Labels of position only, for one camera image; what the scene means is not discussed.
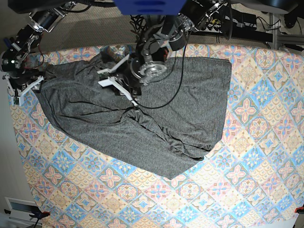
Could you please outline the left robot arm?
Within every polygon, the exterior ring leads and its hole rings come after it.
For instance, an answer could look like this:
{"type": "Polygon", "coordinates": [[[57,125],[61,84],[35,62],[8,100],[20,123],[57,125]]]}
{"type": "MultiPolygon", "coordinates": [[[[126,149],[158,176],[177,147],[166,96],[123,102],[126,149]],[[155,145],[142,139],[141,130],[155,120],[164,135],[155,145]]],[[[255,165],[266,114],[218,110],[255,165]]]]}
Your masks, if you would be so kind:
{"type": "Polygon", "coordinates": [[[223,5],[231,6],[228,0],[116,0],[115,4],[124,15],[139,16],[145,26],[140,28],[135,51],[114,67],[99,70],[107,78],[98,83],[115,88],[135,107],[141,86],[167,71],[171,53],[186,50],[192,32],[205,29],[223,5]]]}

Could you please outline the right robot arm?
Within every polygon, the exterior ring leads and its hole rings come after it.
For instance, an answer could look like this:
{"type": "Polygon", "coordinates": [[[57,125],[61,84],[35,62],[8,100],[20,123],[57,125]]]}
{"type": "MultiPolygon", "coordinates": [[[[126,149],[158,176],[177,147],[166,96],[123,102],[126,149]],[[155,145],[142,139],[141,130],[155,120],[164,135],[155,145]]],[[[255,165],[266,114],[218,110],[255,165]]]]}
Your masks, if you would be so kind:
{"type": "Polygon", "coordinates": [[[0,70],[5,73],[2,78],[12,93],[11,101],[14,105],[22,106],[24,96],[30,90],[40,90],[44,73],[38,68],[43,62],[28,67],[25,64],[26,58],[33,49],[39,47],[43,33],[51,32],[67,16],[67,10],[75,5],[74,1],[70,1],[56,8],[30,13],[31,22],[18,32],[16,38],[11,40],[8,50],[1,54],[0,70]]]}

